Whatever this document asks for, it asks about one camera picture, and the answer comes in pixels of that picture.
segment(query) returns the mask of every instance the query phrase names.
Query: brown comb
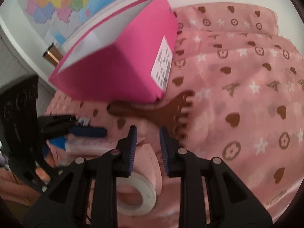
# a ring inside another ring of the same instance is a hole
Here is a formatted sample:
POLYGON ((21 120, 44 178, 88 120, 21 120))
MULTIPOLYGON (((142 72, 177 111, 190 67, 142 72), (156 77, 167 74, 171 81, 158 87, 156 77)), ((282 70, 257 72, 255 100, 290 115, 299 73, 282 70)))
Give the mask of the brown comb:
POLYGON ((179 118, 190 118, 191 113, 182 112, 183 107, 192 107, 193 102, 187 102, 187 97, 194 96, 194 91, 184 91, 172 99, 167 105, 154 110, 142 110, 134 108, 129 102, 115 101, 108 105, 107 111, 114 116, 131 116, 145 118, 159 127, 166 126, 171 137, 178 140, 187 139, 185 130, 189 128, 186 122, 180 122, 179 118))

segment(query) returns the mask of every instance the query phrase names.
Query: brown heart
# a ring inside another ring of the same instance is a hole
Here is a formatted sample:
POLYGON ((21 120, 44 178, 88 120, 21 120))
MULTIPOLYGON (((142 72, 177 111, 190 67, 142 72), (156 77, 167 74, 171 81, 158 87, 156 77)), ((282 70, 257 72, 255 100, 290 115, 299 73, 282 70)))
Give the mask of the brown heart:
POLYGON ((126 120, 124 118, 119 118, 116 123, 118 129, 123 129, 126 124, 126 120))
POLYGON ((297 71, 293 67, 290 68, 290 71, 293 72, 294 74, 297 74, 297 71))
POLYGON ((285 172, 285 168, 280 168, 275 172, 273 178, 275 179, 276 184, 280 183, 280 181, 283 178, 284 172, 285 172))
POLYGON ((97 109, 93 110, 93 117, 97 116, 98 112, 99 112, 99 110, 97 110, 97 109))
POLYGON ((234 6, 228 6, 228 10, 230 10, 231 13, 234 13, 234 6))
POLYGON ((202 13, 205 13, 205 12, 206 12, 205 7, 198 7, 197 9, 198 9, 199 11, 201 11, 202 13))
POLYGON ((277 108, 277 113, 281 116, 281 118, 284 120, 286 118, 286 106, 279 106, 277 108))
POLYGON ((262 66, 265 67, 268 71, 272 69, 269 63, 263 63, 262 66))
POLYGON ((185 53, 185 50, 177 50, 175 53, 178 55, 183 55, 185 53))
POLYGON ((184 77, 177 77, 174 80, 172 80, 172 83, 175 84, 175 86, 179 87, 184 82, 184 77))
POLYGON ((255 42, 253 42, 253 41, 249 41, 247 44, 251 45, 251 46, 255 46, 255 42))
POLYGON ((215 45, 213 45, 213 47, 215 47, 215 48, 222 48, 223 46, 221 44, 215 44, 215 45))
POLYGON ((230 124, 231 127, 236 128, 240 123, 240 114, 239 113, 231 113, 226 116, 226 122, 230 124))
POLYGON ((259 10, 256 10, 254 13, 257 17, 260 17, 260 15, 261 15, 261 12, 259 10))
POLYGON ((230 74, 231 73, 231 68, 230 67, 223 67, 223 68, 221 68, 220 71, 222 73, 225 73, 225 74, 230 74))

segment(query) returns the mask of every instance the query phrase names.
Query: colored map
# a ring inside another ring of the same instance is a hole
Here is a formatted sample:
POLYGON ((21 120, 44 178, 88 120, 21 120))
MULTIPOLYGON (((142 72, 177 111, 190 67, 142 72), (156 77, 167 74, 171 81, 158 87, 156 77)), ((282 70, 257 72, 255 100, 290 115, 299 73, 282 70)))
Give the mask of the colored map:
POLYGON ((32 27, 60 47, 83 23, 115 0, 19 0, 32 27))

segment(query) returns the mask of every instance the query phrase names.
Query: white tape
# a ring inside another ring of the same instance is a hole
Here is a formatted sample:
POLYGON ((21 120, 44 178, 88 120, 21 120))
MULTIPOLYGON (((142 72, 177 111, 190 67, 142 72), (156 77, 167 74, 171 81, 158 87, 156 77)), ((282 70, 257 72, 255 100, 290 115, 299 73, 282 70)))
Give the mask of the white tape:
POLYGON ((116 184, 131 185, 136 188, 142 197, 142 203, 129 206, 117 200, 117 211, 127 216, 140 216, 149 213, 156 203, 156 191, 153 184, 145 176, 132 172, 129 178, 116 178, 116 184))

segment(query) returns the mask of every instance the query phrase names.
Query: pink blanket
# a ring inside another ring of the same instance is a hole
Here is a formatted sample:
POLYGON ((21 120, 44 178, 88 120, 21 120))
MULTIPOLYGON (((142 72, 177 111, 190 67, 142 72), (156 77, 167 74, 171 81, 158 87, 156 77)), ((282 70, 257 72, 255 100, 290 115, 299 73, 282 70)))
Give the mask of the pink blanket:
MULTIPOLYGON (((303 57, 278 36, 276 14, 269 9, 210 3, 177 8, 175 14, 176 49, 159 105, 194 90, 186 148, 202 158, 223 158, 276 220, 304 176, 303 57)), ((106 106, 72 101, 59 91, 47 113, 89 116, 91 125, 105 126, 113 138, 136 125, 162 165, 158 128, 141 119, 112 117, 106 106)), ((119 214, 119 226, 178 227, 179 179, 162 176, 154 209, 142 217, 119 214)))

